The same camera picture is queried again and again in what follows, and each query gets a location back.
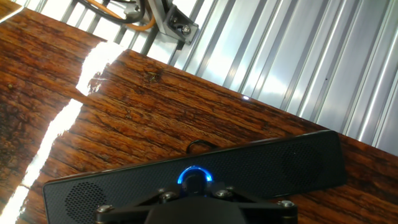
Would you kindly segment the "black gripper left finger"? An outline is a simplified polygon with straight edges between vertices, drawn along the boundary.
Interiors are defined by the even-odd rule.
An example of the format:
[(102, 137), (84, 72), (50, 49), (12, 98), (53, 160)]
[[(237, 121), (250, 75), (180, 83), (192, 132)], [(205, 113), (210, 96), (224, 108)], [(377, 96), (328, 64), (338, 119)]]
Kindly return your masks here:
[(145, 223), (150, 211), (158, 205), (173, 202), (186, 196), (187, 193), (182, 186), (169, 186), (134, 199), (122, 207), (102, 205), (95, 211), (95, 223)]

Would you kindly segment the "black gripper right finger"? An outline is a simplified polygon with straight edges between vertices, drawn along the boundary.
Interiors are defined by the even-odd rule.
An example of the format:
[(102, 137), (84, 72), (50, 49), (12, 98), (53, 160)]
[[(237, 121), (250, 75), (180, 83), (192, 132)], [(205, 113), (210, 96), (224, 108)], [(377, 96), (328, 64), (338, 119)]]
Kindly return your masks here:
[(279, 223), (297, 224), (298, 206), (291, 201), (268, 202), (236, 187), (212, 185), (205, 198), (208, 223)]

